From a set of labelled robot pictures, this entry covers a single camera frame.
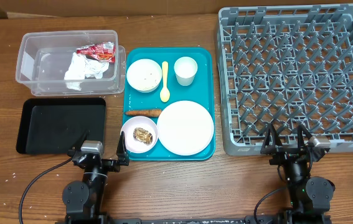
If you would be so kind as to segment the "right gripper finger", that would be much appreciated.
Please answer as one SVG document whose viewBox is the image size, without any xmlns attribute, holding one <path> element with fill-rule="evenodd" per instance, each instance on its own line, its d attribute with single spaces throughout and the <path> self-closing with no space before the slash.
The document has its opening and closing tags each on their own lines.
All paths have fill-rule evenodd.
<svg viewBox="0 0 353 224">
<path fill-rule="evenodd" d="M 277 148 L 282 146 L 283 144 L 274 125 L 272 123 L 268 123 L 265 130 L 265 138 L 262 148 Z"/>
<path fill-rule="evenodd" d="M 304 137 L 310 140 L 313 135 L 302 124 L 299 124 L 296 130 L 298 135 L 298 149 L 307 149 L 308 147 L 304 143 Z"/>
</svg>

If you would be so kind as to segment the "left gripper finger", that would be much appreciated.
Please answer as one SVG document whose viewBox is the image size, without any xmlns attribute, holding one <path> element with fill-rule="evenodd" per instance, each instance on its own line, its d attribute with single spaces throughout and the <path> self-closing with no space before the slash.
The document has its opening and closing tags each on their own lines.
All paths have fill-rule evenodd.
<svg viewBox="0 0 353 224">
<path fill-rule="evenodd" d="M 121 131 L 121 133 L 120 133 L 120 139 L 118 141 L 116 155 L 118 156 L 118 159 L 127 159 L 128 158 L 128 151 L 126 149 L 125 132 L 124 131 Z"/>
<path fill-rule="evenodd" d="M 71 149 L 72 149 L 73 151 L 78 151 L 78 150 L 80 150 L 82 144 L 83 144 L 84 141 L 87 139 L 88 135 L 89 135 L 89 130 L 85 130 L 85 131 L 83 132 L 83 134 L 76 140 L 76 142 L 72 144 Z"/>
</svg>

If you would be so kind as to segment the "brown food scrap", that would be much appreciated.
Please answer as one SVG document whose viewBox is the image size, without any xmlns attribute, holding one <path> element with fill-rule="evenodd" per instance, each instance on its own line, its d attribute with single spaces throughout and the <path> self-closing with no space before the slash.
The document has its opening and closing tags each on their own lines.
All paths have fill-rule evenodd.
<svg viewBox="0 0 353 224">
<path fill-rule="evenodd" d="M 145 145 L 150 145 L 153 141 L 153 135 L 143 128 L 135 128 L 133 138 Z"/>
</svg>

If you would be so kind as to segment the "small pink bowl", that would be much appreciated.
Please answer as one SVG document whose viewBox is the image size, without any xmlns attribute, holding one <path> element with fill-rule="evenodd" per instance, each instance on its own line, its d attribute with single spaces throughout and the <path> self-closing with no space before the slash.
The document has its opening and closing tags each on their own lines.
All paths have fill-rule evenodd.
<svg viewBox="0 0 353 224">
<path fill-rule="evenodd" d="M 152 138 L 149 144 L 143 142 L 142 137 L 134 137 L 133 133 L 137 128 L 141 128 L 151 134 Z M 127 150 L 133 153 L 144 153 L 151 150 L 158 141 L 158 129 L 156 123 L 145 116 L 135 116 L 127 120 L 121 128 L 125 134 L 125 144 Z"/>
</svg>

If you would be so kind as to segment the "orange carrot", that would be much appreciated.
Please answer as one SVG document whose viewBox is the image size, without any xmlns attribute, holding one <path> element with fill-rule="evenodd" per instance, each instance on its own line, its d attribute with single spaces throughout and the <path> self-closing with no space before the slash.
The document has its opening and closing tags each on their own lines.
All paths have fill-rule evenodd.
<svg viewBox="0 0 353 224">
<path fill-rule="evenodd" d="M 124 112 L 128 116 L 145 116 L 149 118 L 157 118 L 161 114 L 161 109 L 149 109 L 149 110 L 130 110 Z"/>
</svg>

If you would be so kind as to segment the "white rice bowl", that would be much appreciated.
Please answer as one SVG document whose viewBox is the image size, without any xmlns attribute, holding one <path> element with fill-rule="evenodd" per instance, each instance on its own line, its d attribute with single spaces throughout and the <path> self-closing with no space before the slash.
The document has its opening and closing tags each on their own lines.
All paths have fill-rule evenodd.
<svg viewBox="0 0 353 224">
<path fill-rule="evenodd" d="M 129 85 L 141 93 L 154 91 L 162 80 L 162 69 L 154 60 L 143 58 L 133 62 L 126 71 Z"/>
</svg>

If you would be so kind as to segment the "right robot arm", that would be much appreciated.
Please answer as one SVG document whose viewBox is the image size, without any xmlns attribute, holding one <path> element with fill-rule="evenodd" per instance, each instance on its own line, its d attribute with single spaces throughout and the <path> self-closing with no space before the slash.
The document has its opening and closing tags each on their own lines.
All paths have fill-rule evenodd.
<svg viewBox="0 0 353 224">
<path fill-rule="evenodd" d="M 275 127 L 269 123 L 265 129 L 265 140 L 261 154 L 270 155 L 269 164 L 277 166 L 278 175 L 286 185 L 262 197 L 255 205 L 253 217 L 260 223 L 258 207 L 268 197 L 286 189 L 290 208 L 285 208 L 268 220 L 268 223 L 330 223 L 325 213 L 330 210 L 335 185 L 323 177 L 312 177 L 315 162 L 320 161 L 331 149 L 331 143 L 324 136 L 311 134 L 302 124 L 297 127 L 297 145 L 285 146 Z"/>
</svg>

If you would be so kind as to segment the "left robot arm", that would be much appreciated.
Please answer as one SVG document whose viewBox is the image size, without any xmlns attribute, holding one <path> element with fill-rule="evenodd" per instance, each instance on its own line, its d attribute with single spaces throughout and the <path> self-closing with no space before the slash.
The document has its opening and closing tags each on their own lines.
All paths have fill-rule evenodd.
<svg viewBox="0 0 353 224">
<path fill-rule="evenodd" d="M 119 172 L 129 165 L 125 133 L 120 133 L 116 159 L 104 159 L 104 146 L 100 141 L 89 141 L 84 134 L 75 149 L 68 152 L 73 164 L 83 169 L 82 180 L 69 183 L 63 190 L 66 206 L 65 223 L 114 223 L 109 214 L 101 211 L 109 172 Z"/>
</svg>

